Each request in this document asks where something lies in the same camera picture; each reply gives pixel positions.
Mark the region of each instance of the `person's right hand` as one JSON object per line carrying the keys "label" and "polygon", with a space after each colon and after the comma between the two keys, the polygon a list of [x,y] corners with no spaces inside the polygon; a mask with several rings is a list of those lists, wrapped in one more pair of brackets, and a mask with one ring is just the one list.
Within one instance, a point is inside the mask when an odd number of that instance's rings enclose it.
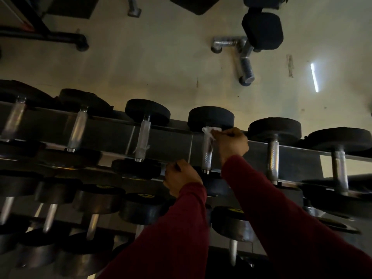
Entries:
{"label": "person's right hand", "polygon": [[180,190],[188,183],[203,185],[202,178],[196,170],[184,159],[167,164],[163,184],[169,189],[171,196],[178,198]]}
{"label": "person's right hand", "polygon": [[232,155],[243,156],[249,150],[248,138],[239,128],[231,128],[225,131],[212,130],[211,134],[218,143],[221,165]]}

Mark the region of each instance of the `black mat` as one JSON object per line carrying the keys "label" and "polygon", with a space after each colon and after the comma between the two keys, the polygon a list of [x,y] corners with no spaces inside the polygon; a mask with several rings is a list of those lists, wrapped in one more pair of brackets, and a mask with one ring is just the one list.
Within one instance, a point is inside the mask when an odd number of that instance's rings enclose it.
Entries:
{"label": "black mat", "polygon": [[98,0],[53,0],[47,14],[89,19]]}
{"label": "black mat", "polygon": [[170,0],[180,7],[196,14],[202,15],[212,8],[219,0]]}

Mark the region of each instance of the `person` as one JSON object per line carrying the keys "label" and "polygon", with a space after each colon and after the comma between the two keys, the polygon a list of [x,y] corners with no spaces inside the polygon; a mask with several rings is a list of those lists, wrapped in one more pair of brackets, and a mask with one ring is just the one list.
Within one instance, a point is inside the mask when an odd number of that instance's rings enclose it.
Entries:
{"label": "person", "polygon": [[[249,146],[239,129],[212,135],[218,143],[221,176],[280,277],[372,278],[372,259],[367,254],[287,199],[243,159]],[[180,160],[167,165],[164,185],[177,198],[175,204],[123,250],[100,279],[204,278],[209,227],[202,179]]]}

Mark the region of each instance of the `floor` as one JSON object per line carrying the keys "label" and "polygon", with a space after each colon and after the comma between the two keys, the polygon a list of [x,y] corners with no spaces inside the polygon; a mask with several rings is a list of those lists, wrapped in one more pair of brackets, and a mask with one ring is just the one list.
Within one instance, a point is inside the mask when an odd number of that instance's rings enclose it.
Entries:
{"label": "floor", "polygon": [[[289,0],[279,11],[284,42],[253,53],[256,80],[238,82],[235,51],[210,51],[214,36],[244,35],[242,0],[221,0],[196,16],[169,0],[138,0],[140,18],[127,16],[127,0],[99,0],[89,20],[46,15],[51,30],[80,31],[90,49],[1,38],[1,79],[16,79],[57,96],[62,88],[97,94],[116,110],[132,98],[165,105],[187,120],[194,107],[213,105],[235,114],[235,126],[269,116],[296,119],[302,135],[330,127],[372,131],[372,0]],[[0,4],[0,23],[17,25]],[[315,67],[315,92],[310,64]],[[332,175],[322,157],[324,176]],[[349,174],[372,173],[372,163],[348,161]]]}

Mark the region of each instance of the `maroon long sleeve shirt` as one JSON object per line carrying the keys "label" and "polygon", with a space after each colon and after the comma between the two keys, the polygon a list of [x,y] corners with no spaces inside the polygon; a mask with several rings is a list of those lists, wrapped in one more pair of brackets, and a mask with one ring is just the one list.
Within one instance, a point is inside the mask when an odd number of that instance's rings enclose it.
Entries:
{"label": "maroon long sleeve shirt", "polygon": [[[232,156],[222,178],[235,193],[276,271],[283,278],[372,278],[372,259],[290,201],[242,157]],[[189,183],[165,216],[149,227],[99,279],[202,279],[209,228],[205,188]]]}

